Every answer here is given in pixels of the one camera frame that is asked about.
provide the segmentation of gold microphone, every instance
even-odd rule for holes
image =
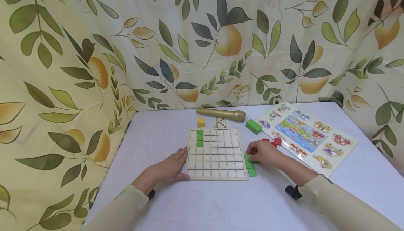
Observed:
[[[233,119],[238,122],[244,122],[245,120],[245,112],[243,111],[225,111],[211,108],[202,108],[198,107],[196,109],[197,114],[203,114],[205,116],[216,116],[216,117],[225,117],[229,119]]]

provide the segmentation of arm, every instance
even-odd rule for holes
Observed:
[[[259,161],[284,172],[300,187],[299,192],[302,196],[339,231],[401,230],[365,202],[330,183],[292,157],[282,154],[268,141],[250,143],[246,153],[252,155],[248,161]]]
[[[149,201],[147,195],[158,182],[189,180],[189,176],[179,173],[188,156],[188,149],[179,148],[158,164],[147,167],[132,184],[104,207],[82,231],[127,230],[137,220],[141,210]]]

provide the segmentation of yellow wooden block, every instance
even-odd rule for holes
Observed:
[[[205,118],[198,118],[198,128],[205,127]]]

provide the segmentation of red wooden block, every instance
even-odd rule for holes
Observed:
[[[275,144],[276,145],[282,145],[282,139],[281,138],[275,138]]]

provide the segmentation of black object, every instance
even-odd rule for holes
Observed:
[[[154,194],[156,194],[156,192],[154,190],[152,190],[147,196],[149,197],[149,201],[154,197]]]
[[[285,192],[287,194],[289,194],[292,197],[292,199],[294,199],[294,200],[298,200],[298,199],[300,199],[302,197],[302,194],[300,194],[299,189],[297,188],[297,186],[295,186],[295,188],[293,188],[293,186],[288,185],[285,188]]]

